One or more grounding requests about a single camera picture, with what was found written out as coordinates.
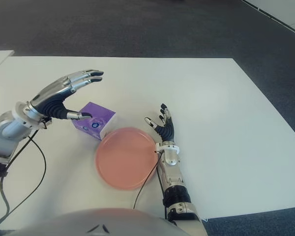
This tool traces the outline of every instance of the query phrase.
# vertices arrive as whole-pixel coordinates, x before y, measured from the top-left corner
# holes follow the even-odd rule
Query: tissue box
[[[88,112],[93,117],[84,120],[73,120],[72,123],[77,129],[99,140],[102,140],[112,130],[116,116],[115,112],[92,102],[89,102],[80,112]]]

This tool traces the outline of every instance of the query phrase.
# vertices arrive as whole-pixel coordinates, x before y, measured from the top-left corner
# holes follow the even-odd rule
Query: wire
[[[30,143],[30,141],[35,137],[35,135],[38,133],[38,130],[36,130],[32,136],[29,137],[29,140],[23,145],[23,147],[18,151],[17,154],[15,154],[15,156],[12,158],[12,160],[9,162],[9,164],[6,166],[5,171],[7,171],[10,166],[12,165],[12,163],[15,161],[15,159],[18,157],[18,155],[21,154],[21,152],[27,147],[27,145]]]
[[[46,163],[46,157],[45,157],[45,155],[44,155],[44,153],[43,153],[43,151],[42,151],[42,149],[39,147],[39,145],[33,140],[33,137],[34,137],[34,135],[36,134],[37,132],[35,132],[31,137],[29,137],[29,141],[32,141],[35,145],[36,145],[36,147],[39,149],[39,151],[40,151],[40,153],[42,154],[42,156],[43,156],[43,159],[44,159],[44,173],[43,173],[43,176],[42,176],[42,178],[41,178],[41,180],[40,180],[40,182],[39,182],[39,184],[34,188],[34,190],[32,190],[31,191],[31,193],[30,194],[28,194],[28,196],[26,197],[26,198],[24,198],[16,207],[14,207],[12,210],[11,210],[11,212],[8,212],[8,213],[6,213],[2,218],[0,218],[0,224],[12,213],[12,212],[14,212],[23,202],[25,202],[38,188],[39,188],[39,186],[41,185],[41,183],[43,182],[43,180],[44,180],[44,177],[45,177],[45,174],[46,174],[46,170],[47,170],[47,163]]]
[[[158,177],[159,185],[161,186],[163,197],[165,197],[164,188],[163,188],[163,185],[162,185],[161,177],[160,177],[159,172],[158,172],[158,168],[156,168],[156,172],[157,172],[157,177]],[[164,206],[164,218],[165,218],[165,220],[167,220],[167,209],[166,209],[166,206]]]
[[[156,168],[156,172],[157,172],[158,182],[159,182],[159,185],[161,186],[162,194],[163,194],[163,197],[164,197],[164,189],[163,189],[161,177],[160,177],[159,172],[158,172],[158,168]]]
[[[147,182],[149,176],[150,176],[150,175],[152,174],[152,172],[154,171],[154,169],[155,169],[155,167],[157,166],[157,164],[158,164],[158,162],[159,162],[160,159],[161,159],[161,155],[159,156],[159,158],[158,158],[156,164],[154,165],[154,167],[152,168],[152,170],[149,172],[149,175],[147,176],[146,180],[144,181],[143,185],[141,186],[140,191],[138,192],[138,195],[137,195],[137,197],[136,197],[136,201],[134,202],[133,209],[136,208],[136,204],[137,204],[138,197],[139,197],[139,195],[140,195],[140,193],[141,193],[141,191],[142,191],[142,189],[143,189],[145,183]]]

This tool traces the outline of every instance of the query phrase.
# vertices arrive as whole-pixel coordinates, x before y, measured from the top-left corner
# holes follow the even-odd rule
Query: black finger segment
[[[167,106],[163,103],[163,104],[161,105],[161,108],[164,110],[164,109],[167,108]]]

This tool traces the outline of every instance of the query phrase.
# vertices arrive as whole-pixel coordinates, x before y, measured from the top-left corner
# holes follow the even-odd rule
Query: pink plate
[[[136,189],[142,186],[157,162],[154,151],[155,142],[147,133],[132,127],[118,129],[100,143],[95,158],[96,168],[112,187]]]

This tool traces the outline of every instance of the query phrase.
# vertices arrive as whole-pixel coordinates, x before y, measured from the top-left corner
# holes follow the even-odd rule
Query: robotic arm
[[[85,119],[89,113],[78,113],[65,108],[63,101],[78,89],[102,80],[102,71],[85,70],[59,78],[30,102],[18,102],[12,111],[0,116],[0,178],[5,174],[19,142],[32,130],[46,129],[52,118]]]
[[[159,118],[164,126],[156,124],[150,118],[145,118],[145,121],[159,134],[163,142],[157,148],[161,155],[157,168],[162,171],[163,205],[167,209],[167,220],[192,236],[207,236],[180,172],[179,147],[174,142],[172,116],[165,104],[161,105],[161,113]]]

